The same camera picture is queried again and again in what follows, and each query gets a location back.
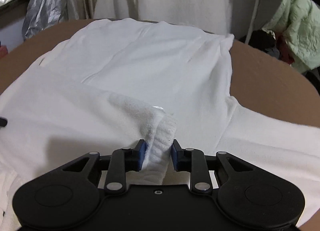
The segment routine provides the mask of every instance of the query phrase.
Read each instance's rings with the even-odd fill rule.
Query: brown table
[[[92,21],[55,25],[0,59],[0,93],[39,56]],[[239,41],[234,42],[230,54],[233,69],[230,92],[241,105],[283,121],[320,127],[320,96],[307,79],[287,64]],[[320,230],[320,210],[301,230]]]

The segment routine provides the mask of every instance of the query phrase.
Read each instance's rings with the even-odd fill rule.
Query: green cloth
[[[300,73],[320,66],[320,9],[311,0],[283,0],[266,30],[280,32]]]

